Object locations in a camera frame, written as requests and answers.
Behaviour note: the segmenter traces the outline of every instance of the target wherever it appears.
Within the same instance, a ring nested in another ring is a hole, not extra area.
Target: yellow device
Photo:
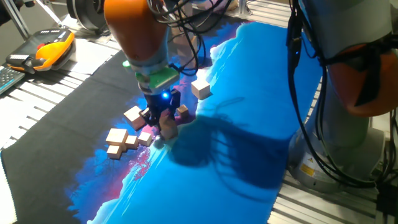
[[[68,29],[46,29],[36,32],[6,62],[14,70],[27,73],[57,70],[75,52],[75,35]]]

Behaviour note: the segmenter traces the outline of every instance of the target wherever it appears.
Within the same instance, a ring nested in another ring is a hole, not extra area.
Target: black mat
[[[206,36],[216,36],[216,31]],[[65,187],[76,183],[75,174],[94,156],[95,142],[113,128],[111,119],[130,108],[127,101],[142,95],[134,75],[121,66],[125,59],[122,52],[115,55],[2,152],[18,223],[79,223],[68,210],[72,202]]]

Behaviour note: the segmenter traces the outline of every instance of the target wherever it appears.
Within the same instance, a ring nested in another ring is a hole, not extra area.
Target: wooden cube
[[[126,139],[126,147],[128,149],[137,149],[138,148],[137,136],[128,136]]]
[[[132,128],[134,128],[136,131],[145,126],[144,118],[139,116],[140,111],[141,109],[138,106],[135,106],[124,113],[127,120],[130,121]]]
[[[129,133],[126,129],[111,128],[105,141],[109,145],[124,146],[124,142],[128,136]]]
[[[141,132],[141,134],[138,137],[138,141],[139,144],[142,144],[143,146],[150,146],[152,142],[152,134]]]
[[[169,116],[164,116],[159,119],[160,134],[165,140],[172,139],[178,136],[178,128],[175,121]]]
[[[109,146],[106,153],[110,159],[120,159],[123,149],[125,151],[126,147],[125,146]]]
[[[179,108],[177,108],[177,114],[181,117],[181,119],[188,119],[189,110],[185,105],[181,105]]]
[[[204,100],[210,96],[210,84],[205,80],[191,82],[192,93],[199,99]]]

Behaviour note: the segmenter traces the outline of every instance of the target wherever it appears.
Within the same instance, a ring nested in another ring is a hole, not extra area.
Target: yellow warning sticker
[[[301,165],[300,170],[303,171],[304,173],[308,174],[311,177],[313,176],[313,173],[315,171],[314,169],[312,169],[311,167],[309,167],[305,164]]]

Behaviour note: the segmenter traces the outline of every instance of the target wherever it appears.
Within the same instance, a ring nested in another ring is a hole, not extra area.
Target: blue led light
[[[163,93],[162,94],[163,98],[168,99],[169,98],[169,94],[168,93]]]

